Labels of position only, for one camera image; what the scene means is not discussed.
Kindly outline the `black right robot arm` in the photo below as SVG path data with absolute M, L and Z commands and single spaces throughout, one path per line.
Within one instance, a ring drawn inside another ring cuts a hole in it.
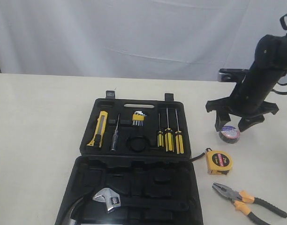
M 276 114 L 276 103 L 265 99 L 287 74 L 287 35 L 283 37 L 265 35 L 255 49 L 255 58 L 249 69 L 221 68 L 219 81 L 235 83 L 230 96 L 209 100 L 207 112 L 216 112 L 215 129 L 221 131 L 230 122 L 230 115 L 240 117 L 241 132 L 262 123 L 267 113 Z

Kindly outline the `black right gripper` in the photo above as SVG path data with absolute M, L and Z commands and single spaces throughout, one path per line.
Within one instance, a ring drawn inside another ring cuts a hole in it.
M 248 70 L 243 81 L 236 83 L 230 96 L 207 101 L 206 111 L 216 111 L 215 129 L 217 132 L 230 122 L 229 114 L 255 116 L 240 119 L 238 129 L 240 132 L 244 132 L 250 127 L 264 122 L 264 114 L 278 112 L 277 104 L 266 102 L 265 99 L 279 79 L 286 75 L 286 70 L 260 68 L 256 63 L 252 63 Z

